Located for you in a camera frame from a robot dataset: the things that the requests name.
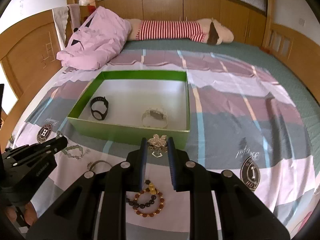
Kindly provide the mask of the rhinestone flower brooch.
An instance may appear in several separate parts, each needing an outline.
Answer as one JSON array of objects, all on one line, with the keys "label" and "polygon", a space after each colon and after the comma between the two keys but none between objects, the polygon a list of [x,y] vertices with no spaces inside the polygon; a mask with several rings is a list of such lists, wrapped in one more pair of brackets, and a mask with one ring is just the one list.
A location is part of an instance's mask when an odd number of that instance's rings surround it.
[{"label": "rhinestone flower brooch", "polygon": [[153,137],[148,140],[148,145],[152,151],[167,152],[167,136],[154,134]]}]

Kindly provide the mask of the black wrist watch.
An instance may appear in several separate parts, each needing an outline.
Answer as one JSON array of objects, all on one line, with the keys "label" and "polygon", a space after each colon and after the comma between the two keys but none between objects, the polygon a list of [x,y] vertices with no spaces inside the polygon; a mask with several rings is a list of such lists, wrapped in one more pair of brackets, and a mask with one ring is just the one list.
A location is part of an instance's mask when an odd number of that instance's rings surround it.
[{"label": "black wrist watch", "polygon": [[105,120],[108,114],[109,102],[104,96],[97,96],[90,101],[92,116],[99,121]]}]

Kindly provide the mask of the white wrist watch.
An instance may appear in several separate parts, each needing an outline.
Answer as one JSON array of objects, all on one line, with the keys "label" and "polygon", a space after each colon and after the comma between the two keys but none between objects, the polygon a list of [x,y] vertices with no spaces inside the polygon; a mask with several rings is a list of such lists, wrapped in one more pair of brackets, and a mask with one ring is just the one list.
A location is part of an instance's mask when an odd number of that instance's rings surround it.
[{"label": "white wrist watch", "polygon": [[147,109],[141,117],[142,126],[146,128],[166,129],[168,116],[161,108]]}]

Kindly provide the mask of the green cardboard box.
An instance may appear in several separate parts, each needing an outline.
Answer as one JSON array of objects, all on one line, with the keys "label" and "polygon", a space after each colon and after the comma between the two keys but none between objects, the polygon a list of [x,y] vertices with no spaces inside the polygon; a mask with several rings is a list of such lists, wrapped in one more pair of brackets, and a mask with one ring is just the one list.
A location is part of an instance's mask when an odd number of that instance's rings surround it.
[{"label": "green cardboard box", "polygon": [[[103,121],[96,120],[90,101],[104,96],[109,102]],[[168,127],[142,126],[142,114],[161,108],[168,116]],[[186,72],[174,70],[116,70],[101,72],[87,86],[68,115],[81,135],[139,145],[154,134],[173,137],[175,146],[184,149],[190,132],[189,88]]]}]

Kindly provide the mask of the plaid bed sheet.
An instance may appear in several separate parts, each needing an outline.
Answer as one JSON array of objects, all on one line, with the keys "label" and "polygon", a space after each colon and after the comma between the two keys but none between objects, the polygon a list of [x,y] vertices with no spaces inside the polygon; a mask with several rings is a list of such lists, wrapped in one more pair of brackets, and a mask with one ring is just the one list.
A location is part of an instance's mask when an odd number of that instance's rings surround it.
[{"label": "plaid bed sheet", "polygon": [[[68,115],[92,80],[116,70],[186,72],[182,151],[209,171],[212,191],[176,192],[168,152],[150,150],[149,139],[142,189],[105,190],[108,171],[141,141],[81,135]],[[293,239],[317,187],[310,137],[286,89],[227,55],[125,50],[97,70],[63,67],[15,127],[12,149],[61,136],[67,147],[29,201],[26,239]]]}]

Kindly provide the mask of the wooden headboard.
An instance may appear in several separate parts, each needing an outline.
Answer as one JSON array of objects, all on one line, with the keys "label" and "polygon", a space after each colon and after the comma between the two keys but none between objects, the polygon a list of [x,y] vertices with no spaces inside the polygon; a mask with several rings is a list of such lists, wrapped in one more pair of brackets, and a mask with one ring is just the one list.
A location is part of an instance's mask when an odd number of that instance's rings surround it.
[{"label": "wooden headboard", "polygon": [[1,33],[1,67],[17,102],[1,126],[1,151],[29,103],[61,69],[51,10],[30,16]]}]

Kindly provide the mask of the pink folded quilt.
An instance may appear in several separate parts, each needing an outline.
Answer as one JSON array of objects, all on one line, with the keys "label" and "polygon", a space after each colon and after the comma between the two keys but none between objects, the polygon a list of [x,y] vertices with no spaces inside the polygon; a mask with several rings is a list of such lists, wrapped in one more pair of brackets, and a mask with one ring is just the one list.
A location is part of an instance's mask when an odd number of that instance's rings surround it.
[{"label": "pink folded quilt", "polygon": [[98,7],[72,34],[67,47],[56,58],[64,67],[97,70],[122,51],[131,30],[128,20]]}]

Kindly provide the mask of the grey towel on headboard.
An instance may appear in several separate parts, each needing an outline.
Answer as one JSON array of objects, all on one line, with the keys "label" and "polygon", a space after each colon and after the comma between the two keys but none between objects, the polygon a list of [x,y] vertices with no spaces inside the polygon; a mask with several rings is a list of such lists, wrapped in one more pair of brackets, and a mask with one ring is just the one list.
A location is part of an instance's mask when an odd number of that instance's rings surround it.
[{"label": "grey towel on headboard", "polygon": [[53,8],[52,14],[59,46],[60,49],[63,50],[66,46],[67,23],[71,24],[72,32],[81,25],[80,5],[69,4],[65,7]]}]

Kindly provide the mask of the green mattress cover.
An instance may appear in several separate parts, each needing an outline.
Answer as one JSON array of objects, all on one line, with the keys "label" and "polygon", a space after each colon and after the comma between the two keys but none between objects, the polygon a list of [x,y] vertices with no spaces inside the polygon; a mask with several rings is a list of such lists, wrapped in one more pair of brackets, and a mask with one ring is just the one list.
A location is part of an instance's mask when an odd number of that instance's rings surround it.
[{"label": "green mattress cover", "polygon": [[183,50],[222,54],[267,70],[286,89],[295,103],[310,137],[315,172],[319,173],[319,103],[293,72],[275,57],[255,46],[239,42],[210,46],[189,40],[129,41],[124,49]]}]

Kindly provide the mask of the striped plush toy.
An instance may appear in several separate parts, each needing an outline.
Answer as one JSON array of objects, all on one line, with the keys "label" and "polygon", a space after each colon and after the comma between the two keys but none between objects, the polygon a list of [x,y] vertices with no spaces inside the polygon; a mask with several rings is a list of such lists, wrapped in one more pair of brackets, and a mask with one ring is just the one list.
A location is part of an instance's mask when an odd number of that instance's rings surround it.
[{"label": "striped plush toy", "polygon": [[234,35],[216,19],[196,21],[150,21],[129,19],[132,30],[129,41],[189,39],[209,45],[231,43]]}]

